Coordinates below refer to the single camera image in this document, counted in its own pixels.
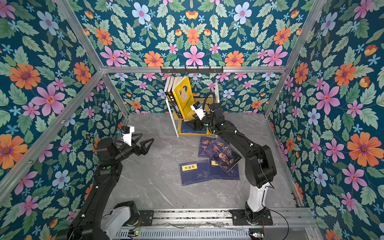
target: yellow label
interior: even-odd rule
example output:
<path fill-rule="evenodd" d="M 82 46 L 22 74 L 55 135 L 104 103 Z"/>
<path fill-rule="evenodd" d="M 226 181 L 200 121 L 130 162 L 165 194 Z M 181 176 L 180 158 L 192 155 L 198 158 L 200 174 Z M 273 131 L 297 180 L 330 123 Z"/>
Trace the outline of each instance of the yellow label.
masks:
<path fill-rule="evenodd" d="M 185 165 L 183 166 L 183 171 L 197 169 L 197 164 Z"/>

